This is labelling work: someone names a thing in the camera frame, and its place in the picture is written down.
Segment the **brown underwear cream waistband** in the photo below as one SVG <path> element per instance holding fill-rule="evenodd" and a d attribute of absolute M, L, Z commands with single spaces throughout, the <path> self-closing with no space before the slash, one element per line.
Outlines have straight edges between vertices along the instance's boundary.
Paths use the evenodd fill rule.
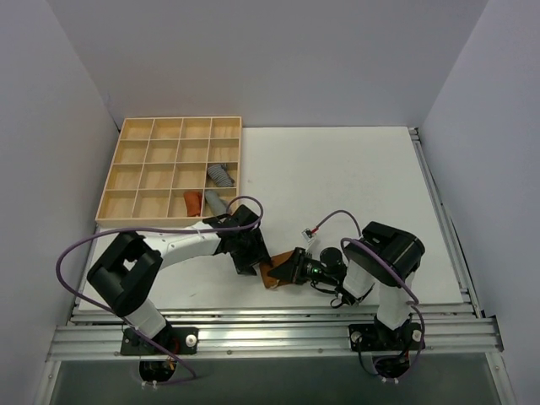
<path fill-rule="evenodd" d="M 271 262 L 262 262 L 259 265 L 262 284 L 267 290 L 277 289 L 278 287 L 292 284 L 289 279 L 275 275 L 275 270 L 285 264 L 292 256 L 293 251 L 286 251 L 271 257 Z"/>

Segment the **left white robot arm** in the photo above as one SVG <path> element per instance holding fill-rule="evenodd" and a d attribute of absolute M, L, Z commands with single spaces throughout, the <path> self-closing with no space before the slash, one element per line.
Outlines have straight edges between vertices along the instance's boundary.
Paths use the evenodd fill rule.
<path fill-rule="evenodd" d="M 196 257 L 228 254 L 238 274 L 253 274 L 256 265 L 272 262 L 259 229 L 260 219 L 241 205 L 232 214 L 157 237 L 123 231 L 91 267 L 87 281 L 116 316 L 141 332 L 140 344 L 151 354 L 160 354 L 169 347 L 170 332 L 166 319 L 149 299 L 159 271 Z"/>

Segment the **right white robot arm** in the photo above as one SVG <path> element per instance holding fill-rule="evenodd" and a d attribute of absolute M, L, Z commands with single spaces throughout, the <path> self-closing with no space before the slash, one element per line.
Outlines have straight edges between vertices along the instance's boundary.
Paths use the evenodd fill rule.
<path fill-rule="evenodd" d="M 277 284 L 326 284 L 342 305 L 363 301 L 379 290 L 375 338 L 384 348 L 394 348 L 405 338 L 412 306 L 419 300 L 411 290 L 414 274 L 425 253 L 414 234 L 371 221 L 358 239 L 343 238 L 341 246 L 322 250 L 318 258 L 305 248 L 277 255 L 261 269 Z"/>

